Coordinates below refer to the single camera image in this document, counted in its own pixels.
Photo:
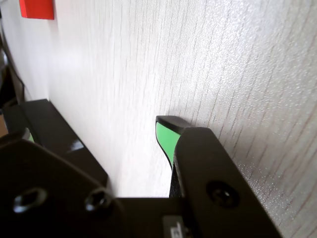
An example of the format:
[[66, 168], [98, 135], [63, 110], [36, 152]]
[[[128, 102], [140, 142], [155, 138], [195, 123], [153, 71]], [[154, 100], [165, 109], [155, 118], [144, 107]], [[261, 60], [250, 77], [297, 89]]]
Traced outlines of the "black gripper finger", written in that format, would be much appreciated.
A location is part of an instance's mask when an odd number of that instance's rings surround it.
[[156, 139], [172, 170], [169, 195], [183, 199], [192, 237], [280, 237], [211, 129], [177, 116], [157, 116]]
[[127, 238], [127, 221], [107, 189], [21, 133], [0, 139], [3, 238]]

